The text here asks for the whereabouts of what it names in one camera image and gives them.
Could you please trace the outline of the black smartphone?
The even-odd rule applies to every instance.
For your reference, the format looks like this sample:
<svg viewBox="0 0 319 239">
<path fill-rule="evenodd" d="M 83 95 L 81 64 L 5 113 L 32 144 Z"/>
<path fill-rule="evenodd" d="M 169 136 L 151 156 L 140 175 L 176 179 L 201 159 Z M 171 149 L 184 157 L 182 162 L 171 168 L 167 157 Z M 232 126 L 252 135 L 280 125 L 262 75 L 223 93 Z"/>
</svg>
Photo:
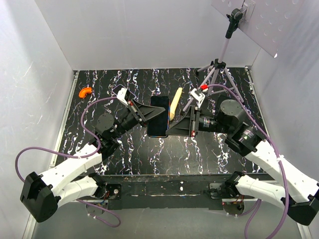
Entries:
<svg viewBox="0 0 319 239">
<path fill-rule="evenodd" d="M 151 96 L 150 105 L 162 107 L 165 111 L 148 122 L 147 135 L 166 138 L 166 131 L 169 127 L 170 99 L 168 96 Z"/>
</svg>

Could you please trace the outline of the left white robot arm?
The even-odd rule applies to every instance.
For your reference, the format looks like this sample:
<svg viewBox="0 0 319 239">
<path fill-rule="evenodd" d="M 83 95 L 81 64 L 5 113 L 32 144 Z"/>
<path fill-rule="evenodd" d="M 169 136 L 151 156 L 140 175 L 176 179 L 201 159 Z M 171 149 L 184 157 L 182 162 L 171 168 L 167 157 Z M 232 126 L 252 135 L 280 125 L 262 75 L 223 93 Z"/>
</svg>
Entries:
<svg viewBox="0 0 319 239">
<path fill-rule="evenodd" d="M 108 183 L 97 173 L 82 179 L 77 177 L 89 168 L 102 163 L 102 156 L 110 156 L 119 146 L 117 139 L 140 124 L 145 126 L 150 120 L 165 112 L 163 107 L 143 105 L 129 100 L 124 114 L 117 120 L 104 113 L 99 116 L 94 137 L 75 155 L 54 168 L 40 174 L 31 172 L 26 176 L 21 202 L 38 223 L 48 220 L 59 207 L 83 197 L 103 199 L 120 190 L 119 186 Z"/>
</svg>

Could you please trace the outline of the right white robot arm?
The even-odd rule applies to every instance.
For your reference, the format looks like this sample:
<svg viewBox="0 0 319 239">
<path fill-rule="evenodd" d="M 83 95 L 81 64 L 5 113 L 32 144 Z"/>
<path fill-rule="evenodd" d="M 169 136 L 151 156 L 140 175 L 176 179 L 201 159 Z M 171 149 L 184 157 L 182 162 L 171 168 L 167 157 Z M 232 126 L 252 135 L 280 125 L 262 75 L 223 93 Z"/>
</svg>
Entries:
<svg viewBox="0 0 319 239">
<path fill-rule="evenodd" d="M 168 135 L 194 137 L 199 131 L 226 134 L 225 143 L 234 152 L 260 166 L 278 185 L 258 181 L 242 172 L 234 172 L 218 188 L 215 197 L 251 196 L 287 208 L 295 222 L 308 226 L 319 212 L 319 183 L 303 174 L 283 156 L 277 157 L 264 135 L 245 123 L 246 112 L 236 100 L 219 98 L 217 113 L 208 115 L 192 106 Z"/>
</svg>

